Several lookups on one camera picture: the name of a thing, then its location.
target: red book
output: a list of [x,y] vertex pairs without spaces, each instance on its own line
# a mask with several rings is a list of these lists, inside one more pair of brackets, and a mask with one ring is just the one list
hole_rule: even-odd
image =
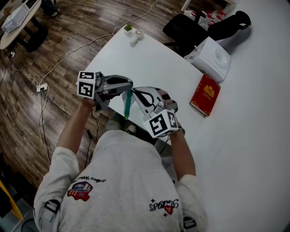
[[209,116],[221,87],[207,74],[204,74],[190,101],[195,109]]

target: cable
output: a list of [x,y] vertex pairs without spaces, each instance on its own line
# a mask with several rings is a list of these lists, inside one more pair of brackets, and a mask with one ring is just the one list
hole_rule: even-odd
[[134,18],[134,19],[131,19],[131,20],[125,22],[125,23],[122,24],[121,26],[117,27],[117,28],[113,31],[112,34],[106,34],[106,35],[99,36],[99,37],[93,39],[91,42],[89,42],[89,43],[87,43],[87,44],[85,44],[85,45],[83,45],[83,46],[80,46],[80,47],[76,48],[75,50],[73,50],[73,51],[71,51],[71,52],[68,52],[68,53],[65,55],[65,58],[64,58],[64,59],[62,59],[61,61],[59,61],[59,62],[57,63],[57,65],[54,66],[54,68],[53,68],[52,70],[50,70],[46,75],[44,75],[44,77],[40,80],[40,82],[39,82],[38,85],[40,85],[40,83],[43,81],[43,79],[44,79],[47,75],[49,75],[49,74],[50,74],[50,73],[51,73],[51,72],[52,72],[52,71],[53,71],[53,70],[54,70],[54,69],[55,69],[55,68],[56,68],[56,67],[57,67],[57,66],[58,66],[62,61],[64,61],[64,60],[67,58],[67,56],[68,56],[69,54],[71,54],[71,53],[73,53],[73,52],[76,52],[76,51],[79,50],[80,48],[85,47],[85,46],[91,44],[92,42],[94,42],[95,40],[97,40],[97,39],[99,39],[99,38],[102,38],[102,37],[105,37],[105,36],[109,36],[109,35],[114,36],[114,35],[115,35],[115,34],[114,34],[115,31],[118,30],[118,29],[119,29],[120,27],[122,27],[123,25],[125,25],[125,24],[127,24],[127,23],[129,23],[129,22],[131,22],[131,21],[133,21],[133,20],[139,19],[139,18],[141,18],[141,17],[147,15],[147,14],[152,10],[152,7],[154,6],[155,3],[157,3],[157,1],[158,1],[158,0],[156,0],[156,1],[151,5],[150,10],[149,10],[147,13],[145,13],[145,14],[139,16],[139,17],[136,17],[136,18]]
[[66,112],[66,111],[64,111],[63,109],[61,109],[61,108],[59,108],[53,101],[51,101],[50,99],[49,99],[49,97],[47,96],[47,95],[45,95],[46,96],[46,98],[49,100],[49,102],[51,103],[51,104],[53,104],[55,107],[57,107],[61,112],[63,112],[63,113],[65,113],[67,116],[69,116],[70,118],[71,118],[71,116]]
[[[15,57],[15,55],[13,56],[12,68],[13,68],[14,70],[21,71],[20,69],[17,69],[17,68],[14,68],[14,67],[13,67],[14,57]],[[22,72],[22,74],[25,75],[25,76],[28,77],[28,78],[34,79],[33,77],[27,76],[24,72]]]
[[87,157],[88,157],[88,155],[89,155],[89,149],[90,149],[91,141],[92,141],[92,140],[90,139],[89,146],[87,147]]
[[[149,10],[147,13],[145,13],[145,14],[143,14],[143,15],[137,17],[137,18],[131,19],[131,20],[129,20],[128,22],[125,22],[124,24],[122,24],[121,26],[123,26],[123,25],[125,25],[125,24],[127,24],[127,23],[129,23],[129,22],[131,22],[131,21],[133,21],[133,20],[135,20],[135,19],[139,19],[139,18],[141,18],[141,17],[147,15],[147,14],[152,10],[152,7],[154,6],[154,4],[155,4],[157,1],[158,1],[158,0],[156,0],[156,1],[151,5],[150,10]],[[113,35],[115,35],[114,32],[115,32],[117,29],[119,29],[120,27],[117,27],[117,28],[113,31]]]
[[48,160],[49,160],[49,163],[51,163],[51,161],[50,161],[50,157],[49,157],[49,154],[48,154],[48,152],[47,152],[46,149],[45,149],[44,142],[43,142],[43,140],[42,140],[42,136],[41,136],[41,130],[40,130],[40,127],[39,127],[39,122],[40,122],[41,115],[43,114],[43,111],[45,110],[46,105],[47,105],[47,99],[48,99],[48,98],[46,98],[46,102],[45,102],[45,105],[44,105],[44,108],[43,108],[43,106],[42,106],[42,98],[41,98],[41,113],[40,113],[39,120],[38,120],[38,130],[39,130],[39,135],[40,135],[40,139],[41,139],[41,142],[42,142],[43,148],[44,148],[44,150],[45,150],[45,153],[46,153],[46,155],[47,155],[47,158],[48,158]]
[[0,86],[1,86],[2,81],[3,81],[3,79],[4,79],[4,76],[5,76],[5,73],[6,73],[6,69],[7,69],[7,66],[8,66],[9,63],[10,63],[10,59],[9,59],[8,63],[7,63],[6,66],[5,66],[5,70],[4,70],[4,74],[3,74],[3,77],[2,77],[1,82],[0,82]]
[[167,140],[166,140],[166,142],[165,142],[165,145],[164,145],[164,147],[163,147],[163,149],[160,151],[160,155],[161,155],[161,153],[164,151],[164,149],[165,149],[165,147],[166,147],[166,144],[167,144],[167,142],[168,142],[168,140],[169,140],[169,136],[168,136],[168,138],[167,138]]
[[62,61],[64,61],[66,58],[67,58],[67,56],[69,55],[69,54],[71,54],[71,53],[73,53],[73,52],[76,52],[77,50],[79,50],[80,48],[82,48],[82,47],[84,47],[84,46],[87,46],[87,45],[89,45],[90,43],[92,43],[92,42],[94,42],[96,39],[99,39],[99,38],[102,38],[102,37],[105,37],[105,36],[108,36],[108,35],[113,35],[113,34],[106,34],[106,35],[102,35],[102,36],[100,36],[100,37],[97,37],[97,38],[95,38],[94,40],[92,40],[91,42],[89,42],[89,43],[87,43],[87,44],[85,44],[85,45],[83,45],[83,46],[81,46],[81,47],[78,47],[78,48],[76,48],[75,50],[73,50],[72,52],[69,52],[69,53],[67,53],[66,55],[65,55],[65,58],[63,58],[60,62],[58,62],[57,63],[57,65],[56,66],[54,66],[54,68],[52,69],[52,70],[50,70],[42,79],[41,79],[41,81],[39,82],[39,85],[40,85],[40,83],[43,81],[43,79],[47,76],[47,75],[49,75]]
[[[42,109],[42,90],[40,91],[40,97],[41,97],[41,109]],[[46,142],[46,137],[45,137],[44,113],[43,113],[43,111],[42,111],[42,129],[43,129],[44,141],[45,141],[45,145],[46,145],[46,149],[47,149],[47,153],[48,153],[48,159],[49,159],[49,162],[51,162],[50,157],[49,157],[49,150],[48,150],[48,146],[47,146],[47,142]]]
[[94,115],[92,114],[92,110],[91,110],[91,116],[97,122],[97,133],[96,133],[96,142],[97,142],[98,131],[99,131],[99,120],[96,117],[94,117]]
[[[94,120],[96,120],[97,122],[97,132],[96,132],[96,140],[95,143],[97,143],[97,138],[98,138],[98,132],[99,132],[99,120],[92,114],[92,110],[91,110],[91,116]],[[89,158],[89,163],[91,163],[92,160],[92,156],[93,156],[94,152],[91,153],[90,158]]]

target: white sweatshirt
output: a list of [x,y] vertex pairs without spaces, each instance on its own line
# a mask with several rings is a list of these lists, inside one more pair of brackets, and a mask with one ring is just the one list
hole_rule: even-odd
[[[52,199],[61,203],[55,214],[45,207]],[[197,178],[185,175],[174,186],[155,147],[120,130],[99,139],[81,173],[75,154],[56,148],[34,218],[41,232],[203,232],[208,224]]]

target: small potted plant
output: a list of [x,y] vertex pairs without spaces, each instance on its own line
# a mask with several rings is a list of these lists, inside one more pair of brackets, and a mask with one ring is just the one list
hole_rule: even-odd
[[127,24],[125,25],[125,27],[124,27],[125,34],[130,34],[130,33],[132,33],[132,29],[133,29],[132,24],[131,24],[131,23],[127,23]]

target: black office chair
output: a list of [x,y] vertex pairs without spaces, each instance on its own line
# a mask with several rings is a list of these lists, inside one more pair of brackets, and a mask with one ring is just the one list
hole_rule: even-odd
[[210,25],[208,31],[206,31],[198,24],[200,17],[205,18],[206,15],[196,8],[194,8],[194,11],[197,12],[195,21],[188,16],[178,14],[163,28],[163,32],[176,41],[164,43],[164,45],[178,46],[178,54],[182,57],[191,53],[194,46],[198,46],[208,36],[214,40],[225,39],[233,36],[238,30],[243,30],[251,25],[249,16],[242,11],[237,11],[235,15]]

